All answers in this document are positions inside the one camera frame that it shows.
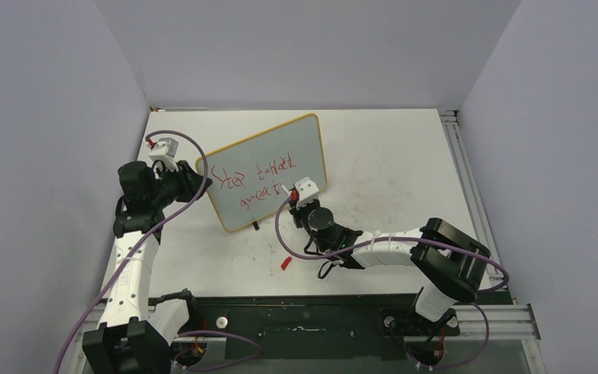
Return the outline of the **red white marker pen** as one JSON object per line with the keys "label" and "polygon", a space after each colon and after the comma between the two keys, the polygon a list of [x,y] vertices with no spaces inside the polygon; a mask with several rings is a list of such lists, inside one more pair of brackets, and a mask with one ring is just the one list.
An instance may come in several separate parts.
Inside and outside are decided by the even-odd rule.
{"label": "red white marker pen", "polygon": [[292,196],[293,193],[293,189],[292,188],[288,188],[286,187],[284,184],[280,184],[280,187],[283,189],[283,191],[288,195],[288,196]]}

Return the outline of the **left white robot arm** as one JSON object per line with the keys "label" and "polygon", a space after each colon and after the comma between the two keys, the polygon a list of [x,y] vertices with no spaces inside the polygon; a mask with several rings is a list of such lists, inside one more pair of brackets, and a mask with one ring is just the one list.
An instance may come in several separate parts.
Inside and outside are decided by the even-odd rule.
{"label": "left white robot arm", "polygon": [[150,278],[161,244],[164,208],[200,199],[212,181],[187,161],[161,169],[144,161],[118,169],[122,196],[113,224],[115,269],[106,285],[97,328],[84,334],[83,353],[95,373],[168,373],[174,334],[194,334],[201,314],[182,290],[162,297],[161,312],[149,313]]}

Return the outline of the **yellow framed whiteboard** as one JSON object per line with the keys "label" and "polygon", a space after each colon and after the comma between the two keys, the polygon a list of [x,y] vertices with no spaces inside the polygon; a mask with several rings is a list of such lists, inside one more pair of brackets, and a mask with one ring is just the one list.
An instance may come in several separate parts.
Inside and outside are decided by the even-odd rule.
{"label": "yellow framed whiteboard", "polygon": [[328,185],[318,116],[309,113],[199,157],[195,169],[222,228],[236,232],[273,215],[294,183]]}

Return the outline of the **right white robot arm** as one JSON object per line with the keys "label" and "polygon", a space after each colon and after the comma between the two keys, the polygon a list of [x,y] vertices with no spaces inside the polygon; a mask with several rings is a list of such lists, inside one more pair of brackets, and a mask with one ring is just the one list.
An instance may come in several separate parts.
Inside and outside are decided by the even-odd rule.
{"label": "right white robot arm", "polygon": [[427,278],[409,313],[418,333],[430,333],[455,303],[474,302],[491,265],[484,245],[440,218],[412,231],[357,231],[337,224],[332,211],[318,200],[290,199],[289,205],[296,227],[305,230],[315,246],[315,251],[304,252],[306,259],[353,270],[416,267]]}

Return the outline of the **red marker cap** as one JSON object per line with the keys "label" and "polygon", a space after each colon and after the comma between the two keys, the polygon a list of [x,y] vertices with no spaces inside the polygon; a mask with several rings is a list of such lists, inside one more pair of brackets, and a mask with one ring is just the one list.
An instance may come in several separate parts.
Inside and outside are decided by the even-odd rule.
{"label": "red marker cap", "polygon": [[292,261],[292,258],[290,256],[288,256],[280,265],[280,269],[285,270],[289,266],[291,261]]}

